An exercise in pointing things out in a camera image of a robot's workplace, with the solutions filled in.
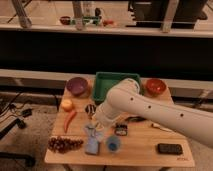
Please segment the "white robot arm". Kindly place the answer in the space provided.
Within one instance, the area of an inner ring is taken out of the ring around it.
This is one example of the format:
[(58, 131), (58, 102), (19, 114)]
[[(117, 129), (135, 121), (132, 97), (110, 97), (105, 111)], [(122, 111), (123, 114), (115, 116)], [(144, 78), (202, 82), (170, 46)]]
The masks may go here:
[(130, 78), (110, 88), (92, 117), (94, 127), (97, 130), (108, 129), (120, 114), (127, 112), (213, 148), (213, 113), (161, 102), (139, 92), (139, 84)]

